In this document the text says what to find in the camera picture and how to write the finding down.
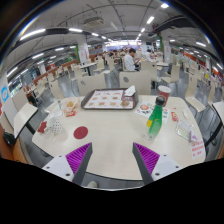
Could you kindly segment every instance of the red plate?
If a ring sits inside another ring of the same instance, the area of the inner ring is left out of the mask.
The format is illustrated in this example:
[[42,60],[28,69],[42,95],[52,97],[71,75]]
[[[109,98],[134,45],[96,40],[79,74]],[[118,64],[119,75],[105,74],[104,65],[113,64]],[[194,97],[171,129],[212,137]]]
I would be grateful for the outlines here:
[[79,127],[74,131],[74,137],[76,139],[83,139],[88,134],[88,129],[86,127]]

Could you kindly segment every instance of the person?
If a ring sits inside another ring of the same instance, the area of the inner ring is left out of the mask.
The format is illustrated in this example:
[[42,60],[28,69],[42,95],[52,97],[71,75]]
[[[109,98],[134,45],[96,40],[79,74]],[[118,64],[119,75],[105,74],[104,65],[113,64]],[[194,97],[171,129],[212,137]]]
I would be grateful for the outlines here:
[[134,56],[135,56],[136,50],[134,48],[131,48],[129,50],[129,54],[125,55],[124,57],[124,64],[125,67],[128,71],[139,71],[139,65],[137,65],[137,63],[141,60],[138,59],[136,61],[134,61]]

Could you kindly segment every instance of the poster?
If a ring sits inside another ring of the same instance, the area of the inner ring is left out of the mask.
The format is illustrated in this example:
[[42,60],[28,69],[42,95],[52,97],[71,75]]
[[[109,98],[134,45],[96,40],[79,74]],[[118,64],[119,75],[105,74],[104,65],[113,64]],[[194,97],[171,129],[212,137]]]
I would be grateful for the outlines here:
[[164,45],[164,59],[165,63],[170,63],[171,61],[171,47],[168,45]]
[[2,100],[6,102],[6,100],[9,98],[9,93],[6,85],[2,88],[1,94],[2,94]]
[[80,63],[86,63],[87,62],[85,50],[79,50],[79,58],[80,58]]

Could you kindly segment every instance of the green bottle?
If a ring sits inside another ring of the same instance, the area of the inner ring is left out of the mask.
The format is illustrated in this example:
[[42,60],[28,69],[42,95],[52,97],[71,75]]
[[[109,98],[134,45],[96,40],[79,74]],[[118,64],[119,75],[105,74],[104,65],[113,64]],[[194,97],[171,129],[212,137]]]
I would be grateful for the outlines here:
[[156,136],[159,134],[159,131],[163,124],[163,105],[165,102],[165,98],[162,96],[159,96],[156,98],[156,105],[155,108],[150,115],[148,122],[146,124],[147,126],[147,138],[148,140],[153,140],[156,138]]

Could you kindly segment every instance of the ceiling light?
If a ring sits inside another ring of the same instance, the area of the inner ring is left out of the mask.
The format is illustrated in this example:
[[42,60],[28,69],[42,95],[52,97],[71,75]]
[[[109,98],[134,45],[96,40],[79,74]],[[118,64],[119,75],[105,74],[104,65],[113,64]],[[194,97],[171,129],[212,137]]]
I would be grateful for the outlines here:
[[55,49],[55,51],[62,51],[62,50],[64,50],[63,47],[62,48]]
[[18,67],[15,67],[8,75],[7,77],[9,77],[16,69],[18,69]]
[[196,44],[201,45],[201,46],[203,46],[203,47],[206,47],[205,44],[203,44],[203,43],[201,43],[201,42],[199,42],[199,41],[197,41]]
[[80,33],[82,32],[82,30],[80,30],[80,29],[74,29],[74,28],[70,28],[69,31],[80,32]]
[[223,70],[223,68],[222,68],[222,66],[220,64],[217,63],[217,65],[219,66],[219,68],[221,68]]
[[147,21],[147,24],[151,23],[154,19],[155,19],[155,17],[151,16],[151,17],[149,18],[149,20]]
[[37,34],[37,33],[42,33],[42,32],[44,32],[45,30],[46,30],[46,29],[40,29],[40,30],[33,31],[33,32],[31,32],[31,33],[28,33],[28,34],[22,36],[22,37],[20,38],[20,40],[24,40],[25,38],[30,37],[30,36],[33,36],[33,35],[35,35],[35,34]]
[[161,7],[164,8],[164,9],[166,9],[166,8],[169,7],[169,5],[167,5],[166,3],[164,3],[164,4],[161,5]]
[[38,55],[34,56],[33,59],[38,58],[38,57],[40,57],[42,55],[44,55],[44,53],[41,53],[41,54],[38,54]]
[[37,64],[39,65],[39,64],[41,64],[41,63],[43,63],[44,61],[40,61],[40,62],[38,62]]
[[23,71],[23,72],[21,73],[21,75],[24,74],[24,73],[27,72],[27,71],[28,71],[28,69],[26,69],[25,71]]

